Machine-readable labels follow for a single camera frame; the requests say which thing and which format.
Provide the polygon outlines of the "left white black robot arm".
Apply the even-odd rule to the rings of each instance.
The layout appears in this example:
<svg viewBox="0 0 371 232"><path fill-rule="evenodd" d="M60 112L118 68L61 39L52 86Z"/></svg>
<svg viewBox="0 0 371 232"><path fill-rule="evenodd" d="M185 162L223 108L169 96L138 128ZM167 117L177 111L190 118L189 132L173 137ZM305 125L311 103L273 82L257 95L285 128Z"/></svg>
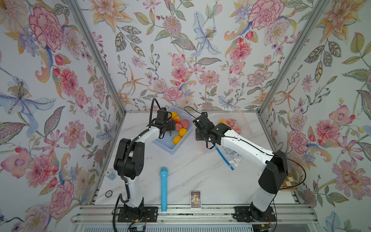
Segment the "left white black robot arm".
<svg viewBox="0 0 371 232"><path fill-rule="evenodd" d="M167 131L175 130L175 122L171 119L172 113L160 107L157 99L153 98L147 128L131 139L123 138L119 141L114 170L124 181L125 192L118 195L114 213L133 220L144 216L144 198L140 195L136 181L144 168L145 147L146 144L162 139Z"/></svg>

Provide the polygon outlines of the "pink peach with leaf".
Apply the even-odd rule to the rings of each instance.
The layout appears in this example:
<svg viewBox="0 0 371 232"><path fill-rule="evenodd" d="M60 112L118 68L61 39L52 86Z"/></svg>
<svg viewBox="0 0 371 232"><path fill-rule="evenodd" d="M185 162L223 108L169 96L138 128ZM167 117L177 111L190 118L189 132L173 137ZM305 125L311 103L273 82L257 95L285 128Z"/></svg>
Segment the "pink peach with leaf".
<svg viewBox="0 0 371 232"><path fill-rule="evenodd" d="M236 121L234 119L228 119L228 125L233 128L236 125Z"/></svg>

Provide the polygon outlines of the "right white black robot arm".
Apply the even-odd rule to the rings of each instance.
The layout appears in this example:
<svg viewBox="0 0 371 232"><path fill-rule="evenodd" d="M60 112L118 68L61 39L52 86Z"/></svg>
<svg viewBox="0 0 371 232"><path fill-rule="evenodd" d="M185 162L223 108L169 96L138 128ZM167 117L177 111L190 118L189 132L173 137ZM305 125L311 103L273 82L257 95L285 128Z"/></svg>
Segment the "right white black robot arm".
<svg viewBox="0 0 371 232"><path fill-rule="evenodd" d="M211 143L213 147L221 145L229 148L262 171L254 200L248 207L235 207L235 218L238 221L258 222L273 214L271 203L277 193L283 190L282 185L288 176L288 161L293 160L280 150L273 152L250 142L224 123L214 125L206 112L195 118L193 124L196 126L197 141Z"/></svg>

